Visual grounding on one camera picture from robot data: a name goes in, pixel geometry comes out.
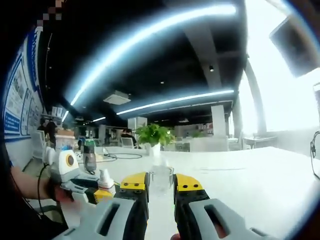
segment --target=ceiling vent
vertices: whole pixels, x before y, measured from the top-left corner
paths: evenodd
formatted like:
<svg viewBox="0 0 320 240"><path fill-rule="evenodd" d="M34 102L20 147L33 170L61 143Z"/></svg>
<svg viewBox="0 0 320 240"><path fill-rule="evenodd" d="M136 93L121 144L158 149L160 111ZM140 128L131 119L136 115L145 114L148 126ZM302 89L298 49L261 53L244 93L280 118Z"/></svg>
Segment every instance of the ceiling vent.
<svg viewBox="0 0 320 240"><path fill-rule="evenodd" d="M186 118L184 120L179 121L179 123L188 123L188 122L189 122L189 120Z"/></svg>
<svg viewBox="0 0 320 240"><path fill-rule="evenodd" d="M77 117L75 118L75 120L77 120L77 121L83 121L84 118L83 118L82 116L77 116Z"/></svg>
<svg viewBox="0 0 320 240"><path fill-rule="evenodd" d="M113 94L108 96L105 100L106 103L114 105L122 105L130 102L129 95L120 91L115 91Z"/></svg>

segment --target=ceiling beam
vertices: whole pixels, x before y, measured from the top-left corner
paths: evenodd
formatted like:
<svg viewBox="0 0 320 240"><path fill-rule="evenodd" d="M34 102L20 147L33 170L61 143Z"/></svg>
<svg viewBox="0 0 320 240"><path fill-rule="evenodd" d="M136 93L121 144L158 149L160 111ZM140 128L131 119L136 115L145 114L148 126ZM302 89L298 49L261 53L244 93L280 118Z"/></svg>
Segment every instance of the ceiling beam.
<svg viewBox="0 0 320 240"><path fill-rule="evenodd" d="M219 53L216 57L218 59L224 59L224 58L238 58L243 53L241 51L225 51L222 53Z"/></svg>
<svg viewBox="0 0 320 240"><path fill-rule="evenodd" d="M195 0L163 0L163 3L170 9L183 9L189 5L199 4ZM221 88L220 71L218 65L218 55L216 46L212 37L211 30L207 22L203 19L197 19L182 27L186 37L192 45L195 54L198 57L205 79L210 89Z"/></svg>

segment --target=person's arm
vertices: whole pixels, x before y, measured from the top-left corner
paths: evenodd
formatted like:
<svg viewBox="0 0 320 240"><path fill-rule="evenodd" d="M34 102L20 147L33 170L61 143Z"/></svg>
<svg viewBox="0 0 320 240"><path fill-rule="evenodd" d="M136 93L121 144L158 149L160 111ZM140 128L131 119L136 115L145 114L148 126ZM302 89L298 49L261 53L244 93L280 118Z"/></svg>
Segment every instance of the person's arm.
<svg viewBox="0 0 320 240"><path fill-rule="evenodd" d="M26 199L38 199L38 178L30 176L20 170L19 167L11 167L13 179ZM47 194L48 178L41 178L39 186L40 199L49 199Z"/></svg>

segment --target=window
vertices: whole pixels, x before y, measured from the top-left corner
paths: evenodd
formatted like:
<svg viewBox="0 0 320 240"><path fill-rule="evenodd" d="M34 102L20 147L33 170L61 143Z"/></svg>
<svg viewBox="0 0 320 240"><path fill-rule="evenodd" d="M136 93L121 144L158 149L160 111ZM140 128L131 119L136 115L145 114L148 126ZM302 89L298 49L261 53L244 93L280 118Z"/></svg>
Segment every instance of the window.
<svg viewBox="0 0 320 240"><path fill-rule="evenodd" d="M270 39L270 33L287 16L266 1L246 0L246 5L247 51L261 93L267 131L299 130L319 126L313 94L313 85L317 79L320 80L319 69L294 78L283 56ZM242 91L246 92L245 81L242 80L241 83L245 89ZM243 117L243 127L246 128L249 127L247 118L246 112Z"/></svg>
<svg viewBox="0 0 320 240"><path fill-rule="evenodd" d="M257 133L257 112L245 71L243 71L239 86L239 100L242 115L242 131L245 134Z"/></svg>

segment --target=office chair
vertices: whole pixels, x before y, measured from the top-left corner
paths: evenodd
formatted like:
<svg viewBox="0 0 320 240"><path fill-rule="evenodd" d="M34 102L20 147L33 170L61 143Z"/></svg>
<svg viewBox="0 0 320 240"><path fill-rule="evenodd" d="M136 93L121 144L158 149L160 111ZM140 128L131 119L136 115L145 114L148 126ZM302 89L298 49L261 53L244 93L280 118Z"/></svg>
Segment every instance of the office chair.
<svg viewBox="0 0 320 240"><path fill-rule="evenodd" d="M238 138L229 138L228 146L230 151L240 151L244 149L243 132L240 132Z"/></svg>
<svg viewBox="0 0 320 240"><path fill-rule="evenodd" d="M134 145L134 141L131 137L121 137L121 145L123 148L136 149L137 146Z"/></svg>

